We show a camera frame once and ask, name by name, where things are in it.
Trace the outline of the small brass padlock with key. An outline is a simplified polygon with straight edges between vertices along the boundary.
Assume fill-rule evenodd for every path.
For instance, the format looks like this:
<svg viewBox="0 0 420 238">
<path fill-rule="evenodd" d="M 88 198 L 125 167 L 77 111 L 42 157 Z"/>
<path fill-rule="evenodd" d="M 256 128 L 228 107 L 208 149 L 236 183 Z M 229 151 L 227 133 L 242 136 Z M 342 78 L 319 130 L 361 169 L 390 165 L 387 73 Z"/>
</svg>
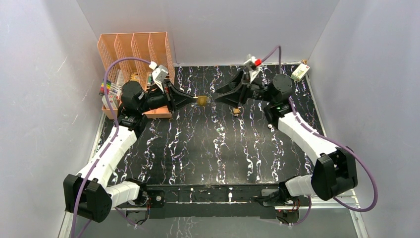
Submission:
<svg viewBox="0 0 420 238">
<path fill-rule="evenodd" d="M 195 104 L 201 107 L 204 107 L 208 103 L 208 97 L 205 95 L 194 97 L 194 100 L 195 100 Z"/>
</svg>

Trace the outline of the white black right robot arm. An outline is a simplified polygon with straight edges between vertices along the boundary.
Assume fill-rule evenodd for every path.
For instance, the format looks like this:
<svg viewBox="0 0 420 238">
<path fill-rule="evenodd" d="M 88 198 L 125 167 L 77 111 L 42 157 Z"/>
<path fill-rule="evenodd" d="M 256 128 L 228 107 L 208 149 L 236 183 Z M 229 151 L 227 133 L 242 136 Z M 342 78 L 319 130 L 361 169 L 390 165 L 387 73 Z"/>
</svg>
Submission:
<svg viewBox="0 0 420 238">
<path fill-rule="evenodd" d="M 318 196 L 330 200 L 358 185 L 356 159 L 347 148 L 327 141 L 310 127 L 291 102 L 292 79 L 277 74 L 266 85 L 251 80 L 243 70 L 225 85 L 216 89 L 216 102 L 237 108 L 248 99 L 265 101 L 265 118 L 276 129 L 286 134 L 311 159 L 314 170 L 310 175 L 295 176 L 280 182 L 279 190 L 262 199 L 277 198 L 292 205 L 299 196 Z"/>
</svg>

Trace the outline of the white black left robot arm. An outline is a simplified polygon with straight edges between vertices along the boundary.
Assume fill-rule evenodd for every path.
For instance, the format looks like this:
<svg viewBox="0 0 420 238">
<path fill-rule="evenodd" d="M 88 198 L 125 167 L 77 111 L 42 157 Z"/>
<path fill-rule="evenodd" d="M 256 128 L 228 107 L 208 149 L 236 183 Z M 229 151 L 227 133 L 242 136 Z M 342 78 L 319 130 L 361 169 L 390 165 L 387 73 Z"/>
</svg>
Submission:
<svg viewBox="0 0 420 238">
<path fill-rule="evenodd" d="M 112 208 L 121 204 L 144 206 L 149 199 L 144 182 L 129 178 L 109 186 L 109 178 L 145 130 L 149 122 L 146 112 L 164 106 L 175 112 L 197 99 L 177 89 L 168 79 L 155 83 L 148 91 L 137 81 L 125 83 L 111 134 L 92 161 L 76 175 L 68 174 L 63 181 L 66 211 L 100 223 Z"/>
</svg>

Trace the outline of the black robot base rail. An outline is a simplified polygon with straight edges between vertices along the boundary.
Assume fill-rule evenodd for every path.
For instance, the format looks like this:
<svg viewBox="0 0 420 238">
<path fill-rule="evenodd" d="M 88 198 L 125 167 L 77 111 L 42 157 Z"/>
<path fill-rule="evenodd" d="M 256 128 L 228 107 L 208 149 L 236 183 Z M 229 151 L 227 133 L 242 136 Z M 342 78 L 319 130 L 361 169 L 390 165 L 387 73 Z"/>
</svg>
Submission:
<svg viewBox="0 0 420 238">
<path fill-rule="evenodd" d="M 228 185 L 147 185 L 151 219 L 175 217 L 260 217 L 276 219 L 287 211 L 298 218 L 297 210 L 308 198 L 289 197 L 278 184 Z"/>
</svg>

